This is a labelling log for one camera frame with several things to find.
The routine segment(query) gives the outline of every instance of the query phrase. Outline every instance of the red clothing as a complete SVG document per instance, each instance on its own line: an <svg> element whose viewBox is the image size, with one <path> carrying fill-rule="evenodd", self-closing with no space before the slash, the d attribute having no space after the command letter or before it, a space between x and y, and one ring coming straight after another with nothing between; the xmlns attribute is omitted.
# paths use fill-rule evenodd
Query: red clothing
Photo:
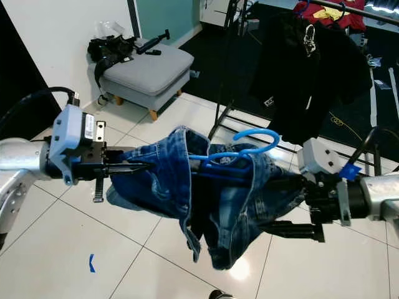
<svg viewBox="0 0 399 299"><path fill-rule="evenodd" d="M329 0L330 2L340 3L342 0ZM365 0L355 0L354 2L351 1L344 1L346 6L350 6L353 8L364 10ZM306 1L301 1L296 5L294 8L294 12L299 12L303 8L306 7ZM310 4L309 7L302 13L303 17L307 19L310 23L314 24L317 21L320 21L323 25L329 25L333 23L331 19L316 19L313 14L315 12L321 11L324 9L322 6L318 4ZM352 29L366 31L366 26L363 23L363 17L357 14L350 13L347 16L344 16L339 22L339 26L343 29L350 26Z"/></svg>

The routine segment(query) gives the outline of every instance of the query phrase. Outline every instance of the gray ottoman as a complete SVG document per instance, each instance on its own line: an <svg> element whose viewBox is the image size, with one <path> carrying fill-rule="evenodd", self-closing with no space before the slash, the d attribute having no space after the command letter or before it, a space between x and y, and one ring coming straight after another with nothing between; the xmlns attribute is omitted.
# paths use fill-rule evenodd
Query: gray ottoman
<svg viewBox="0 0 399 299"><path fill-rule="evenodd" d="M162 54L138 55L133 60L115 64L104 72L100 84L105 92L114 95L118 105L123 99L149 109L156 120L157 111L190 79L190 66L194 57L182 50L158 44L150 50L161 50ZM90 64L94 71L95 64Z"/></svg>

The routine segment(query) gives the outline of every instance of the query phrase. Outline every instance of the clothes hanger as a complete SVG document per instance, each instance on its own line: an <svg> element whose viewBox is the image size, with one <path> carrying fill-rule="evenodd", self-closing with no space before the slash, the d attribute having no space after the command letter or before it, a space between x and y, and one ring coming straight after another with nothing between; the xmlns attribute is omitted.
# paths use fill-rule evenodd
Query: clothes hanger
<svg viewBox="0 0 399 299"><path fill-rule="evenodd" d="M228 172L231 174L238 174L240 176L244 176L246 174L249 174L250 171L252 170L252 167L249 165L248 167L244 168L244 169L238 169L238 168L234 168L232 166L229 165L215 165L212 163L212 160L215 159L220 159L220 158L224 158L224 157L232 157L232 158L244 158L247 159L248 161L251 162L251 159L249 157L249 154L260 154L260 153L265 153L266 151L269 151L273 148L275 148L278 143L280 142L280 136L272 130L269 129L263 129L263 128L256 128L256 129L250 129L250 130L246 130L246 131L242 131L240 133L237 133L234 135L233 140L236 141L242 137L248 136L248 135L252 135L252 134L265 134L265 135L269 135L272 136L274 138L273 142L268 145L265 146L263 148L256 148L256 149L243 149L242 151L240 151L239 153L233 153L233 152L225 152L225 153L216 153L216 154L211 154L210 156L200 156L200 155L189 155L189 159L195 159L195 160L201 160L203 161L201 163L201 166L199 167L199 172L197 171L192 171L191 174L193 175L198 175L198 176L206 176L209 178L215 178L215 179L227 179L230 181L237 181L240 183L247 183L248 180L247 179L241 179L241 178L234 178L232 176L226 176L223 174L218 174L217 172Z"/></svg>

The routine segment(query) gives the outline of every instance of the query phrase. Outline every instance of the teal wall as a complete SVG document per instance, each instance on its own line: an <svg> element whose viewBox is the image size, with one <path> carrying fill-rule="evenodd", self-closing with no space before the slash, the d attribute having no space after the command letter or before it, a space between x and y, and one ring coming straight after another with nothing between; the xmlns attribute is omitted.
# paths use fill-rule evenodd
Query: teal wall
<svg viewBox="0 0 399 299"><path fill-rule="evenodd" d="M200 23L200 0L137 0L142 35L152 39L169 29L171 44Z"/></svg>

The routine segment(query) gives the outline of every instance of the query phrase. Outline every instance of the blue tape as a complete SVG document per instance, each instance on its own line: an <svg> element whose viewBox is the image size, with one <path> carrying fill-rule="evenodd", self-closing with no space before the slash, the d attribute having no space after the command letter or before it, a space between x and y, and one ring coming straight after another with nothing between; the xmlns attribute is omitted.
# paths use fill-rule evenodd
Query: blue tape
<svg viewBox="0 0 399 299"><path fill-rule="evenodd" d="M94 258L94 254L90 254L89 267L90 267L90 272L95 273L94 267L92 265L93 258Z"/></svg>
<svg viewBox="0 0 399 299"><path fill-rule="evenodd" d="M361 170L360 167L347 163L344 166L344 168L342 168L341 171L339 172L339 177L353 181L360 170Z"/></svg>

